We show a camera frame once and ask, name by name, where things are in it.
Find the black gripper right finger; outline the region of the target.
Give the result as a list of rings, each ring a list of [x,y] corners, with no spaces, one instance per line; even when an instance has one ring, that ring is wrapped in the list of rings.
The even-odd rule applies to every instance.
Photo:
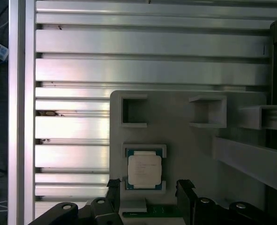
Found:
[[[277,225],[277,219],[247,202],[228,208],[207,197],[198,197],[190,180],[176,183],[177,207],[187,225]]]

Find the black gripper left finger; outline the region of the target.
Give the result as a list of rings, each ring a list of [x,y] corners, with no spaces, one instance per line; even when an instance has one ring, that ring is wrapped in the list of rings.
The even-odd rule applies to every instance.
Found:
[[[122,225],[119,215],[120,180],[110,179],[105,197],[95,198],[79,208],[73,202],[61,202],[30,222],[31,225]]]

